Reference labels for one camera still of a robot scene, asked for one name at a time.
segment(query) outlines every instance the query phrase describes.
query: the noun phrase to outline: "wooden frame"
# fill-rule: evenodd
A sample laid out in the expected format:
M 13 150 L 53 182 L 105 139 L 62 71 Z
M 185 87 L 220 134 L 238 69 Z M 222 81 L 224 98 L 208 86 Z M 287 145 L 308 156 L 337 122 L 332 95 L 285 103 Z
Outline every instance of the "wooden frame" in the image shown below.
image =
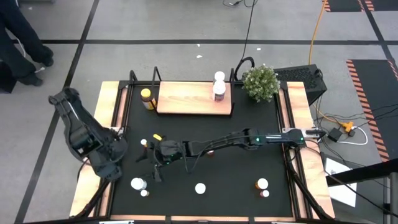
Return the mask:
M 290 98 L 290 107 L 293 114 L 293 119 L 296 128 L 312 128 L 313 120 L 311 117 L 310 109 L 307 103 L 307 96 L 305 94 L 304 85 L 301 82 L 288 82 L 288 93 Z M 116 104 L 116 97 L 118 94 L 119 82 L 103 82 L 101 91 L 99 93 L 98 103 L 95 111 L 95 118 L 103 126 L 111 126 L 113 118 L 114 107 Z M 121 125 L 123 118 L 124 102 L 127 98 L 127 90 L 122 90 L 121 101 L 119 105 L 118 118 L 116 120 L 116 126 Z M 280 99 L 284 99 L 284 93 L 280 90 Z M 282 116 L 284 119 L 285 127 L 290 126 L 289 119 L 287 117 L 288 111 L 285 100 L 280 101 L 282 108 Z M 318 145 L 314 142 L 307 141 L 307 145 L 312 149 L 318 150 Z M 305 179 L 307 188 L 315 198 L 315 200 L 322 206 L 324 211 L 331 217 L 334 217 L 333 206 L 329 196 L 329 190 L 326 183 L 325 173 L 323 171 L 322 159 L 316 152 L 310 149 L 302 149 L 301 151 L 302 164 L 305 173 Z M 297 163 L 294 161 L 294 167 L 297 168 Z M 80 210 L 87 204 L 91 196 L 97 190 L 100 178 L 97 177 L 90 166 L 84 166 L 80 172 L 80 177 L 76 187 L 75 198 L 73 199 L 72 209 L 70 215 L 76 215 Z M 99 208 L 99 215 L 106 215 L 107 204 L 109 199 L 110 186 L 106 189 L 102 201 L 101 208 Z M 296 186 L 298 208 L 300 216 L 306 218 L 306 211 L 303 201 L 303 195 L 299 188 Z M 111 215 L 112 220 L 156 220 L 164 221 L 166 216 L 162 215 Z M 248 222 L 248 217 L 192 217 L 192 216 L 171 216 L 172 221 L 230 221 L 230 222 Z M 256 222 L 292 222 L 295 221 L 294 217 L 255 217 Z

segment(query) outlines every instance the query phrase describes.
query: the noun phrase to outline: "black tabletop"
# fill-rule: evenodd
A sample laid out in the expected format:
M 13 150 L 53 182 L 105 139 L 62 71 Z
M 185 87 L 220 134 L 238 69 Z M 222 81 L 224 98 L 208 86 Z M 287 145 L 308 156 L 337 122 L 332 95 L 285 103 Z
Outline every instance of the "black tabletop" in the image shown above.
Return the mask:
M 141 103 L 140 91 L 147 86 L 134 86 L 128 117 L 129 150 L 122 161 L 123 176 L 114 186 L 112 215 L 181 215 L 291 217 L 292 208 L 286 170 L 280 145 L 268 144 L 257 151 L 229 147 L 202 157 L 192 174 L 187 174 L 183 161 L 163 167 L 163 183 L 147 181 L 148 197 L 141 197 L 130 182 L 148 174 L 149 161 L 135 163 L 141 155 L 141 139 L 155 141 L 153 134 L 166 135 L 176 141 L 206 141 L 244 128 L 257 128 L 263 133 L 278 133 L 275 102 L 256 103 L 240 86 L 234 88 L 235 107 L 229 116 L 196 116 L 161 114 L 148 111 Z M 259 196 L 254 184 L 259 178 L 269 182 L 269 197 Z M 206 192 L 195 192 L 197 183 Z

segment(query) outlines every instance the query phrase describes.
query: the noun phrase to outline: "wooden platform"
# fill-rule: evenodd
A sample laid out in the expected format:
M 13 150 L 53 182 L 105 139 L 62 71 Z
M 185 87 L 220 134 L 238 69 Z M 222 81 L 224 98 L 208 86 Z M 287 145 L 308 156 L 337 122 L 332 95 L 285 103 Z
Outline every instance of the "wooden platform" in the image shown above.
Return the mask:
M 161 82 L 158 113 L 217 114 L 231 113 L 231 85 L 226 84 L 224 100 L 212 99 L 212 82 Z

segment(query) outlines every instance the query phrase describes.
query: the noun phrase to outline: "black pants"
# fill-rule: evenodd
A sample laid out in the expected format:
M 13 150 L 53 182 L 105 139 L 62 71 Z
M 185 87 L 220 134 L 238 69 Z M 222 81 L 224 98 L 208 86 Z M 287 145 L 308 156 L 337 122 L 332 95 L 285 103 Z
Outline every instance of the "black pants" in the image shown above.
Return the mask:
M 12 76 L 22 78 L 35 72 L 35 66 L 24 58 L 6 32 L 10 30 L 23 44 L 33 61 L 42 63 L 50 57 L 35 30 L 19 10 L 15 0 L 0 0 L 0 59 L 11 69 Z

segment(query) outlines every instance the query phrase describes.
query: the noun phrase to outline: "wooden board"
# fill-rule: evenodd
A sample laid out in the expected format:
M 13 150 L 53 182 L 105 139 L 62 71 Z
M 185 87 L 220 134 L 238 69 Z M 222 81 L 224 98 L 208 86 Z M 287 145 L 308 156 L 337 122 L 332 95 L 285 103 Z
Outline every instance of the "wooden board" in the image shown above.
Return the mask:
M 295 127 L 314 127 L 304 84 L 302 82 L 288 82 L 287 87 Z M 318 144 L 310 141 L 307 141 L 306 143 L 308 147 L 319 152 Z M 303 161 L 302 164 L 305 173 L 305 180 L 307 182 L 307 189 L 311 192 L 324 211 L 331 217 L 335 217 L 320 155 L 313 152 L 311 149 L 306 148 L 301 149 L 300 152 Z M 315 214 L 313 210 L 312 213 L 314 218 L 318 218 L 317 214 Z
M 157 112 L 229 115 L 231 113 L 231 85 L 226 83 L 222 101 L 214 101 L 212 93 L 212 82 L 161 82 Z
M 111 126 L 116 96 L 118 94 L 118 86 L 119 82 L 102 83 L 94 114 L 94 118 L 102 126 Z M 75 197 L 73 198 L 69 216 L 74 216 L 81 212 L 81 210 L 91 200 L 99 185 L 100 177 L 95 175 L 91 166 L 84 165 L 82 170 L 80 171 L 80 176 L 75 191 Z

